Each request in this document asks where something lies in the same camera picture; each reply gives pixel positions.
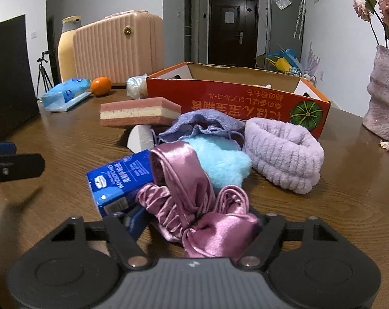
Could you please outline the dark wooden door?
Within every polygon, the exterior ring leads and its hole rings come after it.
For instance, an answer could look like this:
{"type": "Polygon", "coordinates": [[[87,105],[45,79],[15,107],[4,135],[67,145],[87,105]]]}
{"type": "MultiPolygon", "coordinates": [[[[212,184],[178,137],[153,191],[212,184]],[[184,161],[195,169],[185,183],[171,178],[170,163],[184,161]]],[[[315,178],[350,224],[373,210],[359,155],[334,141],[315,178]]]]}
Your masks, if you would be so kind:
{"type": "Polygon", "coordinates": [[[208,63],[254,68],[259,0],[209,0],[208,63]]]}

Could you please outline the blue wet wipes pack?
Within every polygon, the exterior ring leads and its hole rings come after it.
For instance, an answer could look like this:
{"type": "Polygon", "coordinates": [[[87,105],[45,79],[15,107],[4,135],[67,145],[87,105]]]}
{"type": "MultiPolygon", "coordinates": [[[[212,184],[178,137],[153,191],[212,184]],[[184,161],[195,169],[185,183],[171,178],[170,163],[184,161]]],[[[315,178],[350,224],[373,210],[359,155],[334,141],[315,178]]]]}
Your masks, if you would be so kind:
{"type": "Polygon", "coordinates": [[[67,112],[91,95],[91,81],[72,78],[45,92],[41,102],[47,112],[67,112]]]}

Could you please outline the lavender knit cloth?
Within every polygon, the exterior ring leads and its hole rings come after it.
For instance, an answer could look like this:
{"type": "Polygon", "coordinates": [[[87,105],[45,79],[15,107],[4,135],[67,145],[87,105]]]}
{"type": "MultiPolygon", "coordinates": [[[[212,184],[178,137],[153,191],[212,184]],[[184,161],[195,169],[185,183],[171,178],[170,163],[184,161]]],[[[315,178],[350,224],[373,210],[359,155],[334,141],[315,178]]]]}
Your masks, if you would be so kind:
{"type": "Polygon", "coordinates": [[[171,143],[200,134],[227,138],[244,127],[243,121],[216,109],[197,109],[181,114],[167,130],[159,133],[159,141],[171,143]]]}

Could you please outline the grey refrigerator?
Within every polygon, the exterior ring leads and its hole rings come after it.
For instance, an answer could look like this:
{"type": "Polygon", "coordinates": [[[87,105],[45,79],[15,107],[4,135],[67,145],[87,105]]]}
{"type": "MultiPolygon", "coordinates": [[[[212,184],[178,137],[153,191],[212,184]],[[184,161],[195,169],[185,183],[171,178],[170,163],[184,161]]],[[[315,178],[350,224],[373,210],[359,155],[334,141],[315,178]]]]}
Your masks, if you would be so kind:
{"type": "Polygon", "coordinates": [[[283,50],[300,61],[305,16],[305,0],[268,0],[264,67],[275,70],[269,59],[282,57],[283,50]]]}

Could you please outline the purple textured vase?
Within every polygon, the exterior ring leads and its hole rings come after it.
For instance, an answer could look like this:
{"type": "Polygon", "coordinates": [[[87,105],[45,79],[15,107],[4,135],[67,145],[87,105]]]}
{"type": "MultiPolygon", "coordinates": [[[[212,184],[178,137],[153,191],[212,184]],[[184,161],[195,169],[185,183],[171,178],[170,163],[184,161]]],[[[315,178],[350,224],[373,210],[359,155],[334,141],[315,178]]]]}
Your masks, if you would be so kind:
{"type": "Polygon", "coordinates": [[[377,46],[367,90],[371,98],[363,125],[381,139],[389,141],[389,49],[383,45],[377,46]]]}

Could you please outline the pink layered sponge block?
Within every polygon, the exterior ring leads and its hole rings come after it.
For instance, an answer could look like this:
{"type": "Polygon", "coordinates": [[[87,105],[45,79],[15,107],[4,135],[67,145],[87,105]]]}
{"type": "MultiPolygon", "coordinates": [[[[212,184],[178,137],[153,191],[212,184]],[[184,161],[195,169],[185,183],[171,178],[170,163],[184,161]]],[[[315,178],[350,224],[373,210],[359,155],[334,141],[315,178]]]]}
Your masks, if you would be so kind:
{"type": "Polygon", "coordinates": [[[100,123],[108,127],[170,126],[180,114],[181,106],[163,97],[123,100],[101,104],[100,123]]]}

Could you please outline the fallen rose petal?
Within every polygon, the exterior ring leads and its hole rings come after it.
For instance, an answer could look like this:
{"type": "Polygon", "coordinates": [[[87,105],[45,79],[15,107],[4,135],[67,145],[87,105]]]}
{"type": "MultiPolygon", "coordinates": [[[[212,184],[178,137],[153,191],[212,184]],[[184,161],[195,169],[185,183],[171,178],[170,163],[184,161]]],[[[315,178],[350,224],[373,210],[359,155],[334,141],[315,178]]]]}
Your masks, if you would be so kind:
{"type": "Polygon", "coordinates": [[[381,148],[385,149],[387,152],[389,152],[389,142],[381,140],[379,142],[379,145],[381,148]]]}

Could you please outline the orange tangerine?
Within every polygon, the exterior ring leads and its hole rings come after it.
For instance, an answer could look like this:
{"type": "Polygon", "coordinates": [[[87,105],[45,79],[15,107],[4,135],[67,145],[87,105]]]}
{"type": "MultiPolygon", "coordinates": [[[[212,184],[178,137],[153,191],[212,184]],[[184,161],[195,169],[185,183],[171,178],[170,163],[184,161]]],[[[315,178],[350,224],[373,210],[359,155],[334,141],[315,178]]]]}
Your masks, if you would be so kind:
{"type": "Polygon", "coordinates": [[[112,82],[108,77],[102,76],[91,82],[90,90],[96,97],[107,95],[112,88],[112,82]]]}

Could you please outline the mauve satin cloth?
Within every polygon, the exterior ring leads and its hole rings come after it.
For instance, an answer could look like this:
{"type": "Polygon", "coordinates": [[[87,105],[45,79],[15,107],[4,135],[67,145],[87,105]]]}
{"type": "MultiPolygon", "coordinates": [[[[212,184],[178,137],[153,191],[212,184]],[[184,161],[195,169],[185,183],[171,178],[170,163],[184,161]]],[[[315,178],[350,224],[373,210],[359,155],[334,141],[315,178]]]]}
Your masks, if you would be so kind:
{"type": "Polygon", "coordinates": [[[149,157],[153,181],[140,189],[136,201],[154,216],[162,236],[180,243],[189,258],[237,262],[261,231],[247,193],[235,185],[215,193],[186,142],[161,144],[149,157]]]}

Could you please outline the black paper shopping bag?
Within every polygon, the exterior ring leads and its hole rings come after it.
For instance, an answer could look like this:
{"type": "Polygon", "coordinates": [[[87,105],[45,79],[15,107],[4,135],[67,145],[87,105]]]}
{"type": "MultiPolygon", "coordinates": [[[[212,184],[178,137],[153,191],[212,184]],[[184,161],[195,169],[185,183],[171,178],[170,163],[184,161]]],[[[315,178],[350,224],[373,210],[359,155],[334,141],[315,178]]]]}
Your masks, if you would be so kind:
{"type": "Polygon", "coordinates": [[[38,114],[25,16],[19,15],[0,22],[0,142],[38,114]]]}

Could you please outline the clear plastic bag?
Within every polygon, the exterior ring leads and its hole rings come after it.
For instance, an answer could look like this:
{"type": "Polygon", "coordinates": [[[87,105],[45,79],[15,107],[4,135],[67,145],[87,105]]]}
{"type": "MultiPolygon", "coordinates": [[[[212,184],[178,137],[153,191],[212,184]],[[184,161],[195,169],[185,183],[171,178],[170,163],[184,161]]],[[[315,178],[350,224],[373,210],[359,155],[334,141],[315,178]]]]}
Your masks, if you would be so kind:
{"type": "Polygon", "coordinates": [[[148,97],[147,79],[148,75],[133,76],[127,79],[127,95],[133,99],[148,97]]]}

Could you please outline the light blue fluffy plush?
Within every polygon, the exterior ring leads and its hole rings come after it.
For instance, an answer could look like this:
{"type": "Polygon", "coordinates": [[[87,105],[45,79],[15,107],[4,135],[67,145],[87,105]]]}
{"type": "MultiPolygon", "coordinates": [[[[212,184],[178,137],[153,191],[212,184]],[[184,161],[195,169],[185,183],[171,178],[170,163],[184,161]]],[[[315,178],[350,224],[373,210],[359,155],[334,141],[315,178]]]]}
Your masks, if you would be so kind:
{"type": "Polygon", "coordinates": [[[220,136],[196,135],[183,141],[195,150],[215,194],[229,185],[242,187],[243,181],[251,173],[251,158],[239,149],[234,140],[220,136]]]}

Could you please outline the lilac fluffy headband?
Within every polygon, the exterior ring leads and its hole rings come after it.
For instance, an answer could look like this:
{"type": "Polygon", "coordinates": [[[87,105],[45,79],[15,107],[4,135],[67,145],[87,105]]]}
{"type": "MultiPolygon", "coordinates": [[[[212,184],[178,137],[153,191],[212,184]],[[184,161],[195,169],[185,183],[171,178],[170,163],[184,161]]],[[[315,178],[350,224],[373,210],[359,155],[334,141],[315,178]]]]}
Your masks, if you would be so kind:
{"type": "Polygon", "coordinates": [[[243,151],[253,169],[285,190],[304,195],[319,182],[324,149],[302,126],[251,118],[245,123],[243,151]]]}

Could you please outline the pink ribbed small suitcase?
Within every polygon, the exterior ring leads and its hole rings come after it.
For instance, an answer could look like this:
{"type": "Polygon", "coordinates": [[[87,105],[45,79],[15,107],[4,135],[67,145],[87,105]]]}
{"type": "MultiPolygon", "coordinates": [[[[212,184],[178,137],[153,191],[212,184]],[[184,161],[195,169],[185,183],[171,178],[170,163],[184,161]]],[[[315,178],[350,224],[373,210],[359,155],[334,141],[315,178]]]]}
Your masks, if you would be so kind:
{"type": "Polygon", "coordinates": [[[164,68],[163,19],[147,11],[126,11],[80,27],[74,35],[76,76],[127,79],[164,68]]]}

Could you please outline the white wedge sponge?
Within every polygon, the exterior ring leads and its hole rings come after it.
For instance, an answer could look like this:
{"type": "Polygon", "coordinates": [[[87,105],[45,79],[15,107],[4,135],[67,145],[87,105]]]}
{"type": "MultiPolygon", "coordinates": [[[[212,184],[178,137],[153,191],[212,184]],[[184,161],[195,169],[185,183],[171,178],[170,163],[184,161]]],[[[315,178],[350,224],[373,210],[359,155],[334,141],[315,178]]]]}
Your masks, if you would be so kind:
{"type": "Polygon", "coordinates": [[[127,140],[127,148],[132,153],[151,150],[156,145],[152,127],[149,125],[136,125],[131,129],[127,140]]]}

